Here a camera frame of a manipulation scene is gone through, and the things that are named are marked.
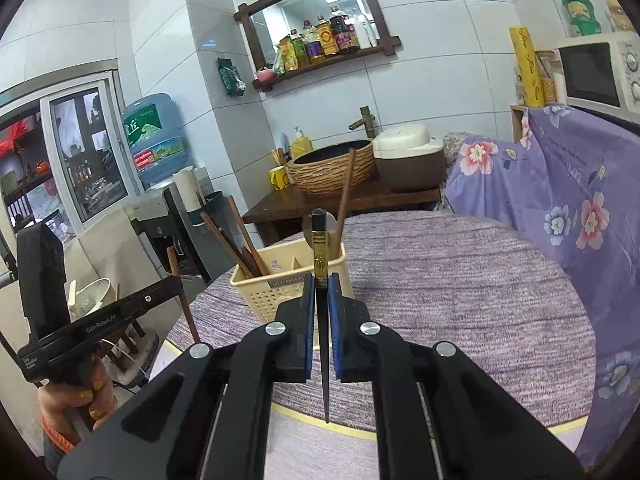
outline wooden countertop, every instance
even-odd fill
[[[379,207],[396,207],[440,200],[440,189],[396,193],[382,180],[366,182],[351,190],[348,208],[350,212]],[[273,222],[288,218],[300,218],[315,208],[335,213],[340,203],[340,193],[329,196],[304,194],[296,186],[282,191],[273,191],[260,200],[243,217],[245,224]]]

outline woven basin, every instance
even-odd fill
[[[287,166],[289,179],[302,191],[312,195],[329,195],[342,190],[347,174],[349,149],[356,149],[351,185],[357,186],[373,172],[371,140],[350,140],[305,153]]]

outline round table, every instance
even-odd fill
[[[455,343],[545,426],[589,413],[595,337],[584,307],[562,269],[516,232],[445,212],[383,212],[347,219],[344,245],[372,320],[421,345]],[[201,338],[215,347],[260,325],[230,272],[191,304]],[[168,338],[192,344],[184,318]],[[332,422],[375,430],[369,383],[334,378],[330,389]],[[323,418],[318,352],[312,379],[276,384],[273,401]]]

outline faucet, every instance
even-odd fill
[[[353,124],[350,124],[349,129],[355,130],[356,128],[364,126],[364,129],[367,132],[367,137],[369,137],[369,139],[375,139],[376,130],[373,127],[373,121],[376,120],[376,116],[371,115],[368,106],[360,107],[360,113],[362,114],[362,118],[358,121],[355,121]]]

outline microwave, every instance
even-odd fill
[[[558,46],[568,105],[640,124],[640,37],[611,32]]]

